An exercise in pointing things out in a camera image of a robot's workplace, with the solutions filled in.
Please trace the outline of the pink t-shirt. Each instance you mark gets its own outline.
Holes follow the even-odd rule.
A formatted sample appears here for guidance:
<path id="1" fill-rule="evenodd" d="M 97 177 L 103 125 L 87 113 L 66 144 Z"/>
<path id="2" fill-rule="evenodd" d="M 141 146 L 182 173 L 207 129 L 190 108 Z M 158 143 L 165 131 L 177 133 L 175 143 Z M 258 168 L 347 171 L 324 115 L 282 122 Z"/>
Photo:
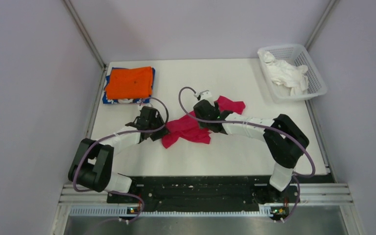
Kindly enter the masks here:
<path id="1" fill-rule="evenodd" d="M 225 96 L 219 96 L 217 103 L 221 111 L 234 111 L 238 114 L 242 114 L 246 108 L 243 101 L 232 101 Z M 200 129 L 198 122 L 188 115 L 168 122 L 166 127 L 170 133 L 161 140 L 165 149 L 170 148 L 179 138 L 193 143 L 210 144 L 211 142 L 210 131 L 208 129 Z"/>

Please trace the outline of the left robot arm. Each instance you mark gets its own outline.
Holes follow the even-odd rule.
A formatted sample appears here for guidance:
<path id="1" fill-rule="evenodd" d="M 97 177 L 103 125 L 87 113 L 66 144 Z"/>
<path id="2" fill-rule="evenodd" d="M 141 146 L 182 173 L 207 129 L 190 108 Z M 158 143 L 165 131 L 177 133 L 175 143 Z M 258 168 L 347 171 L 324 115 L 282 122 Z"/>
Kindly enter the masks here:
<path id="1" fill-rule="evenodd" d="M 83 191 L 115 191 L 125 202 L 137 197 L 132 179 L 113 172 L 113 158 L 122 150 L 140 144 L 146 139 L 159 140 L 169 133 L 160 112 L 143 106 L 139 116 L 118 132 L 99 140 L 84 138 L 77 148 L 68 172 L 68 179 Z"/>

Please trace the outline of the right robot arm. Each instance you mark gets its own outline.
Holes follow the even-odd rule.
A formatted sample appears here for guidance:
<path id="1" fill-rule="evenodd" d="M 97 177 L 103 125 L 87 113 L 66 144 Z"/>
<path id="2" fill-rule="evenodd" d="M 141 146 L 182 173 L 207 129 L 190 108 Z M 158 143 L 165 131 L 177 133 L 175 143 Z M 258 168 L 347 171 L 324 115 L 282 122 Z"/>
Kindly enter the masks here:
<path id="1" fill-rule="evenodd" d="M 307 154 L 309 139 L 285 115 L 280 114 L 274 119 L 246 117 L 230 110 L 221 111 L 217 103 L 200 100 L 194 107 L 194 116 L 200 128 L 225 135 L 240 135 L 266 143 L 275 161 L 270 177 L 268 197 L 280 202 L 287 196 L 287 187 L 294 175 L 299 158 Z"/>

